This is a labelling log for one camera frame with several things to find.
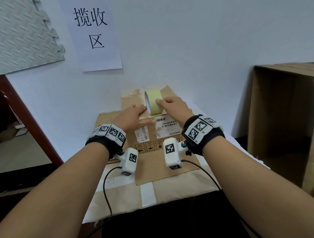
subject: white paper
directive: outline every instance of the white paper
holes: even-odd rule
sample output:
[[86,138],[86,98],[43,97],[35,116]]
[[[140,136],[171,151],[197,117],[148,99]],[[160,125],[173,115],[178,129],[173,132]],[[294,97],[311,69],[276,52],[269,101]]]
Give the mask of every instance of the white paper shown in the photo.
[[139,128],[138,130],[134,131],[134,133],[138,143],[149,141],[147,126]]
[[108,0],[59,0],[83,71],[122,68]]
[[173,120],[169,115],[156,116],[156,132],[157,139],[175,136],[181,133],[182,129],[179,126],[178,122]]

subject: open cardboard box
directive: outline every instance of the open cardboard box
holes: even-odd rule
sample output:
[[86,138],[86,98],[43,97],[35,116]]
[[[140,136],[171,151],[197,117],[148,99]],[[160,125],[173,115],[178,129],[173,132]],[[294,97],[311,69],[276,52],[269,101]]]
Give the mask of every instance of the open cardboard box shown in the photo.
[[313,195],[314,63],[259,65],[252,76],[248,152]]
[[[138,89],[128,89],[122,92],[121,109],[124,110],[132,104],[135,104],[136,106],[141,104],[146,105],[144,92],[148,90],[160,90],[163,98],[167,96],[176,96],[176,94],[168,86],[156,85],[145,88],[141,87]],[[119,111],[114,111],[99,114],[95,123],[95,128],[104,123],[111,124],[113,119],[119,113]],[[139,152],[135,172],[135,182],[137,185],[197,169],[197,167],[191,163],[184,163],[184,167],[177,170],[171,170],[166,166],[163,151],[163,141],[166,138],[175,137],[177,141],[180,142],[182,141],[182,135],[178,124],[167,115],[165,110],[162,113],[156,115],[150,115],[146,110],[141,113],[139,118],[140,120],[147,118],[159,118],[161,120],[156,125],[149,125],[144,129],[139,129],[139,137],[136,136],[136,133],[133,131],[126,133],[127,141],[125,142],[123,149],[125,150],[128,147],[132,147]],[[182,158],[184,160],[190,160],[199,165],[199,162],[194,154],[192,156],[187,156],[183,153]],[[113,159],[109,162],[112,163],[118,161],[118,159]]]

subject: packing tape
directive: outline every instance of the packing tape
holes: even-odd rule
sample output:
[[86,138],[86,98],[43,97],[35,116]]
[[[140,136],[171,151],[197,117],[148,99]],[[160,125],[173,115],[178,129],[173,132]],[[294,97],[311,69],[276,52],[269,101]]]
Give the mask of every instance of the packing tape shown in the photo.
[[157,98],[162,99],[162,96],[159,90],[150,90],[150,91],[145,92],[146,106],[150,115],[162,113],[164,110],[162,107],[159,107],[157,105],[156,103]]

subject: brown door frame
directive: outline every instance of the brown door frame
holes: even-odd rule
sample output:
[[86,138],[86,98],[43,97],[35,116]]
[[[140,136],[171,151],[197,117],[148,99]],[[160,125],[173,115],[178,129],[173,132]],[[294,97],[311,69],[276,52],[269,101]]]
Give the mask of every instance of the brown door frame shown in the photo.
[[0,94],[6,99],[12,110],[21,119],[51,162],[58,167],[62,165],[62,159],[57,154],[54,147],[51,145],[50,141],[47,139],[5,75],[0,75]]

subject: wristband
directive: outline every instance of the wristband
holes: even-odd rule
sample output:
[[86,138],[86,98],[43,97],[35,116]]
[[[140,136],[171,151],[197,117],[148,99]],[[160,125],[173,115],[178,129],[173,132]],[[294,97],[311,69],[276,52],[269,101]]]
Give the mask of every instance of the wristband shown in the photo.
[[201,114],[192,116],[186,121],[182,135],[187,141],[189,150],[198,155],[203,155],[204,146],[213,138],[217,136],[225,138],[218,123]]
[[109,159],[111,160],[115,154],[122,153],[122,147],[126,140],[125,135],[121,128],[113,124],[102,124],[88,136],[85,145],[91,142],[104,145],[109,151]]

